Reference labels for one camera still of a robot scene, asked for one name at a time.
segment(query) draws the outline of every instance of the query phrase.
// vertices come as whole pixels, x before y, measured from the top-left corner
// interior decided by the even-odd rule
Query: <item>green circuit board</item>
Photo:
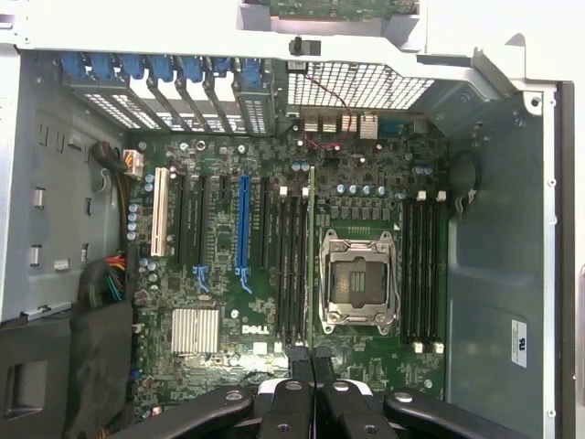
[[[165,257],[148,257],[153,189],[146,180],[131,188],[131,203],[140,207],[134,243],[141,246],[144,257],[134,295],[135,323],[141,326],[134,359],[140,374],[135,394],[138,414],[155,406],[176,405],[217,386],[256,386],[268,378],[285,377],[286,351],[295,344],[329,347],[338,376],[362,380],[378,396],[408,386],[442,397],[444,355],[428,350],[415,354],[400,339],[398,323],[386,335],[375,327],[355,326],[336,327],[326,334],[318,313],[317,255],[325,231],[333,228],[349,240],[375,240],[382,232],[390,233],[398,250],[401,284],[403,206],[398,194],[411,198],[420,190],[434,194],[446,178],[442,160],[447,143],[438,130],[431,126],[427,134],[415,134],[409,123],[393,126],[393,132],[377,141],[314,134],[317,144],[338,142],[338,151],[309,147],[296,132],[276,139],[133,135],[129,146],[144,154],[146,176],[158,167],[171,172]],[[246,245],[251,293],[235,273],[242,176],[250,178]],[[360,188],[355,195],[350,193],[352,186]],[[373,191],[364,194],[365,186]],[[386,189],[383,195],[377,193],[379,187]],[[439,217],[442,337],[445,215]],[[312,261],[308,260],[311,242]],[[282,280],[283,264],[289,266],[288,281]],[[311,264],[313,277],[305,270]],[[194,272],[200,265],[207,267],[206,288]],[[287,306],[280,302],[283,282],[288,295],[294,296],[290,302],[285,300]],[[288,310],[286,317],[283,308]],[[177,309],[218,312],[214,352],[174,352]]]
[[[393,14],[416,14],[417,0],[260,0],[281,18],[367,21]]]

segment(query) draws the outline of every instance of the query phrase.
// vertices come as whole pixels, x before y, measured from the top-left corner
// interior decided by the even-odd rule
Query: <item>silver heatsink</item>
[[[218,351],[219,311],[176,309],[173,311],[171,351],[187,356]]]

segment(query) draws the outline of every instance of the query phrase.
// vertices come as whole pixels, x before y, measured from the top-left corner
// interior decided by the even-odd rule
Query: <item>cpu socket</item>
[[[396,247],[389,231],[378,241],[342,240],[325,233],[320,251],[319,316],[323,331],[337,325],[378,327],[382,335],[398,314]]]

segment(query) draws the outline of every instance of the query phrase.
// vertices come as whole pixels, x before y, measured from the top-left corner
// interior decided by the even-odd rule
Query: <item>ram slot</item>
[[[419,204],[420,209],[420,336],[429,342],[430,322],[427,316],[431,309],[429,274],[431,268],[431,222],[429,203]]]
[[[276,293],[276,327],[277,333],[284,337],[286,313],[286,278],[284,265],[286,264],[286,198],[281,198],[278,205],[278,259],[276,264],[277,285]]]
[[[294,296],[296,291],[296,276],[294,270],[294,261],[296,259],[297,244],[299,230],[297,228],[297,204],[299,202],[298,197],[291,197],[290,202],[290,213],[289,213],[289,232],[287,233],[287,245],[288,245],[288,257],[286,258],[286,275],[287,275],[287,295],[288,295],[288,306],[286,307],[286,322],[287,322],[287,337],[290,337],[293,332],[296,331],[296,325],[294,324],[293,316],[294,313]]]
[[[207,177],[197,179],[197,214],[195,221],[195,265],[200,266],[206,263],[207,254],[207,220],[209,216],[210,190]]]
[[[270,213],[271,213],[271,192],[270,180],[262,177],[260,180],[260,258],[259,268],[268,267],[268,244],[270,241]]]
[[[166,215],[168,211],[169,171],[158,167],[154,171],[153,232],[151,236],[151,256],[166,256]]]
[[[401,328],[403,341],[410,343],[413,329],[413,294],[412,294],[412,212],[413,204],[410,201],[402,203],[402,297],[401,297]]]
[[[295,308],[292,314],[296,320],[296,336],[297,339],[303,340],[303,324],[304,324],[304,283],[305,283],[305,269],[306,269],[306,251],[307,251],[307,199],[301,199],[301,207],[299,209],[299,247],[298,247],[298,261],[296,264],[297,270],[297,285],[295,295]]]
[[[437,203],[432,201],[430,208],[431,224],[431,266],[430,271],[430,305],[429,305],[429,338],[436,339],[439,334],[438,312],[439,312],[439,210]]]
[[[189,208],[190,208],[189,177],[179,176],[179,227],[176,237],[176,257],[179,265],[186,265],[188,250]]]
[[[238,205],[238,243],[236,247],[235,273],[239,276],[241,287],[251,294],[248,287],[248,249],[250,239],[250,200],[251,181],[249,176],[242,176],[239,179],[239,205]]]

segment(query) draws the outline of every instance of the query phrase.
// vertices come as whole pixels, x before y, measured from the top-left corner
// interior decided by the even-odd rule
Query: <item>white sticker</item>
[[[512,362],[527,366],[527,324],[512,320]]]

